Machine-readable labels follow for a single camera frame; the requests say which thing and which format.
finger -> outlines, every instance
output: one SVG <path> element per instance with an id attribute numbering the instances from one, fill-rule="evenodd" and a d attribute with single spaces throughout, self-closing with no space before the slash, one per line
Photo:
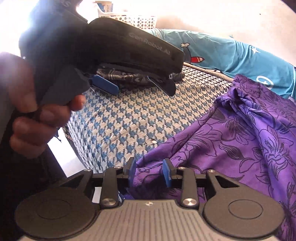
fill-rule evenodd
<path id="1" fill-rule="evenodd" d="M 71 111 L 68 106 L 47 104 L 42 107 L 39 120 L 52 127 L 63 127 L 69 121 L 70 116 Z"/>
<path id="2" fill-rule="evenodd" d="M 20 112 L 37 110 L 33 70 L 26 60 L 10 53 L 0 53 L 0 74 L 12 104 Z"/>
<path id="3" fill-rule="evenodd" d="M 39 123 L 24 116 L 15 119 L 12 129 L 14 135 L 19 139 L 36 146 L 49 142 L 57 131 L 55 127 Z"/>
<path id="4" fill-rule="evenodd" d="M 17 153 L 27 157 L 27 158 L 36 158 L 44 152 L 46 144 L 41 146 L 35 146 L 29 144 L 22 139 L 19 139 L 16 135 L 12 135 L 10 138 L 10 146 Z"/>
<path id="5" fill-rule="evenodd" d="M 79 111 L 86 103 L 84 95 L 76 95 L 73 100 L 70 101 L 69 107 L 72 111 Z"/>

purple fabric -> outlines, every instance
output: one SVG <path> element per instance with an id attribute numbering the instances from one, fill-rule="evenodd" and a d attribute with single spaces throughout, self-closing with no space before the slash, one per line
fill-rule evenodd
<path id="1" fill-rule="evenodd" d="M 215 169 L 278 201 L 285 220 L 281 240 L 296 238 L 296 106 L 242 75 L 218 97 L 209 112 L 137 162 L 136 199 L 179 200 L 180 190 L 167 189 L 162 161 L 192 168 Z M 199 199 L 205 201 L 203 190 Z"/>

round black disc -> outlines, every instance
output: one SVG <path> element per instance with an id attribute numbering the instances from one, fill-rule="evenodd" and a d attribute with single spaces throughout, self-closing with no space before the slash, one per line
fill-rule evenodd
<path id="1" fill-rule="evenodd" d="M 244 191 L 227 188 L 208 200 L 203 210 L 208 224 L 240 239 L 258 239 L 274 233 L 284 218 L 280 204 L 254 190 Z"/>
<path id="2" fill-rule="evenodd" d="M 23 200 L 15 211 L 17 225 L 29 236 L 61 239 L 86 228 L 95 216 L 92 202 L 80 191 L 58 187 Z"/>

teal fabric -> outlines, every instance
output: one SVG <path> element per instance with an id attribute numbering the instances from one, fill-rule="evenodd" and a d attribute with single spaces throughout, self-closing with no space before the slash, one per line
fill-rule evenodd
<path id="1" fill-rule="evenodd" d="M 185 62 L 234 78 L 242 74 L 276 94 L 296 97 L 293 65 L 255 46 L 186 30 L 145 29 L 185 53 Z"/>

gray ribbed plate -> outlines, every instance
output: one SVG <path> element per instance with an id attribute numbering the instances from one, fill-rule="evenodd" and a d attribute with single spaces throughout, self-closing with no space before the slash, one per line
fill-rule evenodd
<path id="1" fill-rule="evenodd" d="M 24 237 L 21 241 L 31 239 Z M 213 231 L 199 213 L 174 200 L 125 200 L 119 208 L 103 210 L 94 224 L 71 241 L 231 241 Z M 265 241 L 276 241 L 270 237 Z"/>

